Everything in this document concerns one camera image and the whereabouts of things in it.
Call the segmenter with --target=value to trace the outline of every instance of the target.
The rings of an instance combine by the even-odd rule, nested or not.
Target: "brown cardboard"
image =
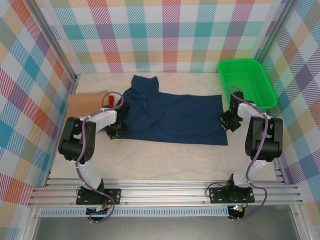
[[[102,107],[102,98],[108,91],[81,93],[69,96],[66,118],[80,118],[99,111]],[[106,96],[103,105],[109,104],[109,97]]]

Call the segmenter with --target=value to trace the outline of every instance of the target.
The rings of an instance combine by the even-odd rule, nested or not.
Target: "metal floor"
[[[296,240],[289,206],[265,206],[252,218],[111,217],[100,224],[86,218],[39,218],[33,240]]]

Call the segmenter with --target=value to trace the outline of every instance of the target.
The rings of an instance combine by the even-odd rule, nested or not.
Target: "blue cloth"
[[[134,76],[123,94],[130,105],[121,138],[180,144],[228,145],[219,117],[221,95],[194,96],[159,92],[157,77]]]

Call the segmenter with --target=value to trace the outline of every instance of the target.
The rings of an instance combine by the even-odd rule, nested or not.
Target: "plaid wallpaper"
[[[286,0],[37,0],[84,72],[216,72],[253,58]],[[43,2],[54,9],[54,24]],[[270,15],[272,7],[279,7]],[[264,26],[271,22],[270,29]],[[64,31],[68,44],[61,40]]]
[[[0,0],[0,239],[17,239],[72,85],[23,0]]]
[[[284,120],[281,161],[320,239],[320,0],[300,0],[264,65]]]

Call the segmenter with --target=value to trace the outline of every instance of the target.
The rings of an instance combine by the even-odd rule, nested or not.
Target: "green plastic basket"
[[[244,94],[246,101],[253,101],[256,106],[264,111],[277,105],[277,96],[268,76],[255,59],[231,59],[223,60],[218,65],[221,80],[228,101],[230,103],[230,86],[237,86]]]

